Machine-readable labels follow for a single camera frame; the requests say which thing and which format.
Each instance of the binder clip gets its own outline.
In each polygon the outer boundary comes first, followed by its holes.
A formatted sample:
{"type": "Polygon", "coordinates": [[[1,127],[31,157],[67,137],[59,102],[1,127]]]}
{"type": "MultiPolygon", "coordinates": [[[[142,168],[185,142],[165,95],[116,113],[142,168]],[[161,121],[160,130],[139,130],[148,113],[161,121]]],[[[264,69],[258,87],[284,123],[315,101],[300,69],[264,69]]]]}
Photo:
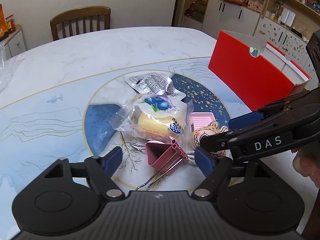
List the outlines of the binder clip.
{"type": "Polygon", "coordinates": [[[154,182],[149,184],[147,190],[155,184],[164,175],[171,175],[182,164],[182,161],[188,162],[188,158],[184,150],[179,146],[176,140],[172,140],[172,143],[146,143],[146,152],[148,157],[148,164],[155,168],[157,172],[152,175],[147,182],[140,185],[136,190],[147,185],[158,173],[162,175],[154,182]]]}

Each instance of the orange tray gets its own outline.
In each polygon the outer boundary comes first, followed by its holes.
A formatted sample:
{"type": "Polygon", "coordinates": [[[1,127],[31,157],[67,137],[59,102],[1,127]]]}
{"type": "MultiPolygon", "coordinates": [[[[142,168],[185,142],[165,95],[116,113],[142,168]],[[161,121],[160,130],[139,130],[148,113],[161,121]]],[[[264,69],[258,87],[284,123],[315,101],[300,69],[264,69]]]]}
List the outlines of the orange tray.
{"type": "Polygon", "coordinates": [[[247,7],[247,5],[244,2],[240,2],[238,0],[226,0],[226,1],[247,7]]]}

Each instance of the yellow bun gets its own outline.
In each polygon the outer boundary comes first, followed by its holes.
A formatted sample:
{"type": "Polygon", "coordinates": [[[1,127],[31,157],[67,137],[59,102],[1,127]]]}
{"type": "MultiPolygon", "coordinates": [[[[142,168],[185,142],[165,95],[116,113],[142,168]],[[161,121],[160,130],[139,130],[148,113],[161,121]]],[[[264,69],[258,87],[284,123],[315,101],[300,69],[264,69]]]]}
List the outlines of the yellow bun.
{"type": "Polygon", "coordinates": [[[144,132],[146,134],[156,133],[161,134],[163,136],[172,136],[175,137],[177,134],[173,133],[169,129],[169,125],[172,122],[172,116],[168,116],[165,118],[148,118],[148,115],[145,113],[141,113],[138,119],[138,130],[140,132],[144,132]]]}

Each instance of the pink tray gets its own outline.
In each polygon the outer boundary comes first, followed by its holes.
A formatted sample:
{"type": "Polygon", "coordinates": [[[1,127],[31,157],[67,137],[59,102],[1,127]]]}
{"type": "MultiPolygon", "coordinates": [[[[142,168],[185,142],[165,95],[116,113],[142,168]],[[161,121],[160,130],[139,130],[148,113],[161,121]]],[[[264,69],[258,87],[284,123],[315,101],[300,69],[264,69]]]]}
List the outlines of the pink tray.
{"type": "Polygon", "coordinates": [[[193,112],[191,114],[191,118],[193,120],[193,128],[197,130],[202,127],[208,126],[211,122],[215,121],[215,117],[213,113],[201,113],[201,112],[193,112]]]}

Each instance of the das logo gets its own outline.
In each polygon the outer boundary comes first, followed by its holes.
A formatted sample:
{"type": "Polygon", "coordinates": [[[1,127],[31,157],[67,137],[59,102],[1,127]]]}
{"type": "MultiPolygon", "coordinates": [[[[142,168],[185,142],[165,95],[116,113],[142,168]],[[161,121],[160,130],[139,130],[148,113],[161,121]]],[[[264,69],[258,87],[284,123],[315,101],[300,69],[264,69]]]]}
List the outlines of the das logo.
{"type": "Polygon", "coordinates": [[[264,138],[245,144],[247,153],[255,154],[273,150],[293,142],[291,131],[277,134],[272,137],[264,138]]]}

